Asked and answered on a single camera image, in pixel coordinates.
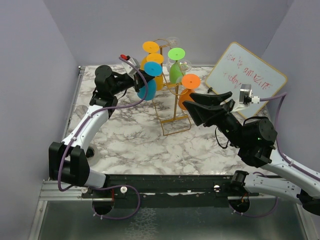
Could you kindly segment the yellow plastic wine glass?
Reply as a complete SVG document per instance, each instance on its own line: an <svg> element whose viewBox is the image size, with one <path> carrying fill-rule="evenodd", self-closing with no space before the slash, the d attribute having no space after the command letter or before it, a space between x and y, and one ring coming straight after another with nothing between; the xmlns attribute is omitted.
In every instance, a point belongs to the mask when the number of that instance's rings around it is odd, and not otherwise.
<svg viewBox="0 0 320 240"><path fill-rule="evenodd" d="M154 41L145 41L142 44L143 50L147 53L147 55L142 59L140 64L140 69L144 70L145 64L147 62L156 62L159 63L159 53L160 46Z"/></svg>

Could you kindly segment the orange plastic wine glass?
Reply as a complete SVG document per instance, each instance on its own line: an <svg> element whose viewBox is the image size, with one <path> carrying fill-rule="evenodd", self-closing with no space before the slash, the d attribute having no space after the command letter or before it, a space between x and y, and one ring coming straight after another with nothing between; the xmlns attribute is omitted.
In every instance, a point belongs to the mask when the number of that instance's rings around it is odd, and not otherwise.
<svg viewBox="0 0 320 240"><path fill-rule="evenodd" d="M180 93L179 99L178 99L178 106L186 111L186 107L183 105L184 101L191 101L193 102L193 99L190 97L191 93L195 93L195 89L198 88L201 84L201 79L193 74L189 73L182 77L181 84L184 87L184 90Z"/></svg>

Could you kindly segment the green plastic wine glass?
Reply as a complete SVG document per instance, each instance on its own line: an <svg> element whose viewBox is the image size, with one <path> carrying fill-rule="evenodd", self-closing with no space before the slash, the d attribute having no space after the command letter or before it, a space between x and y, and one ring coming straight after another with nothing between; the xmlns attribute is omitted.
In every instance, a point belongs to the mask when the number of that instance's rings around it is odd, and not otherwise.
<svg viewBox="0 0 320 240"><path fill-rule="evenodd" d="M180 47L172 48L167 53L168 58L174 61L169 69L169 80L172 84L176 84L176 80L178 78L177 62L182 60L185 55L185 50Z"/></svg>

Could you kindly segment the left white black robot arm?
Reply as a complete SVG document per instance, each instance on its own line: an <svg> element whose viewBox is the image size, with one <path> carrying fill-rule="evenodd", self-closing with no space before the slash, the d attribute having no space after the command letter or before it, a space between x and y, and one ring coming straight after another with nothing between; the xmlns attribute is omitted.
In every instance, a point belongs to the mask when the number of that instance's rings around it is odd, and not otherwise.
<svg viewBox="0 0 320 240"><path fill-rule="evenodd" d="M53 142L48 149L49 177L57 181L61 192L71 187L91 187L97 196L106 197L111 190L106 174L93 170L86 156L88 147L101 126L106 123L118 105L117 94L145 87L149 92L154 76L124 61L125 73L118 73L108 65L95 70L95 89L89 107L75 129L61 142Z"/></svg>

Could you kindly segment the blue plastic wine glass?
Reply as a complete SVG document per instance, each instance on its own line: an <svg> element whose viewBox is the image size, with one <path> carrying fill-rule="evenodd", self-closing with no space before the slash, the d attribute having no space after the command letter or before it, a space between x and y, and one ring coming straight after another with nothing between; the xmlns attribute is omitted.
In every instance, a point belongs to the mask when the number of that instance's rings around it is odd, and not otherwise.
<svg viewBox="0 0 320 240"><path fill-rule="evenodd" d="M144 96L146 96L144 98L145 101L150 101L152 100L155 95L156 95L156 81L155 81L155 77L154 79L152 79L149 83L147 83L147 85L144 86L143 88L140 89L140 92L137 93L137 96L140 99L143 99Z"/></svg>

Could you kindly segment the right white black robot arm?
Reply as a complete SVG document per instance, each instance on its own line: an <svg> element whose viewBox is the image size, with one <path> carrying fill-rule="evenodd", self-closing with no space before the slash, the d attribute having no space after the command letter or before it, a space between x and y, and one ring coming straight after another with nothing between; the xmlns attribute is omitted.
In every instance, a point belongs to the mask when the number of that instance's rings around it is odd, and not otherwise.
<svg viewBox="0 0 320 240"><path fill-rule="evenodd" d="M286 157L276 141L277 131L267 117L251 117L240 123L233 115L232 93L219 95L191 93L191 101L182 104L196 126L216 126L238 149L238 156L248 166L278 175L278 178L257 176L237 170L229 189L236 195L262 193L288 199L306 211L320 214L320 175L297 161Z"/></svg>

